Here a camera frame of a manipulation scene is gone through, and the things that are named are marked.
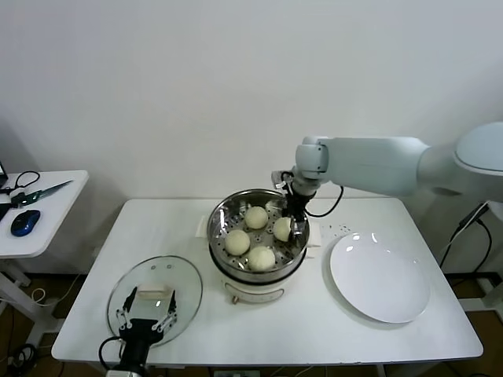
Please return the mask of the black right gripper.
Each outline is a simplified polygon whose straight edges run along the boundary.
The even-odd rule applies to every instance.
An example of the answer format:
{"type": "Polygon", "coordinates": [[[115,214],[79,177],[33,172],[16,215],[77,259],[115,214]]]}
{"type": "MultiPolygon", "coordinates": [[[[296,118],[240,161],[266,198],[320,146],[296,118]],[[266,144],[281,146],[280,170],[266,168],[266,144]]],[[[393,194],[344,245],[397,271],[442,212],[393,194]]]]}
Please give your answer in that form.
{"type": "Polygon", "coordinates": [[[285,194],[285,208],[283,216],[290,217],[290,233],[292,237],[302,235],[302,222],[305,215],[306,205],[311,201],[311,196],[300,195],[297,192],[285,194]]]}

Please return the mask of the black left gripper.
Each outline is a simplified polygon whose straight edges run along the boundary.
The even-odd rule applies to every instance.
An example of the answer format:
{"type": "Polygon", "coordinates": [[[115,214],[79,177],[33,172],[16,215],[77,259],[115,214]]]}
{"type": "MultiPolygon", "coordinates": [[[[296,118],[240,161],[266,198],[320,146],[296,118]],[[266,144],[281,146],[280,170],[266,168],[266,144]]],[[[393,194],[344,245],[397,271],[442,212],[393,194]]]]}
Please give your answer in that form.
{"type": "Polygon", "coordinates": [[[144,368],[150,347],[163,339],[163,331],[172,328],[178,320],[176,291],[172,290],[166,312],[158,320],[130,319],[137,288],[126,297],[121,308],[116,310],[119,335],[125,343],[117,368],[144,368]]]}

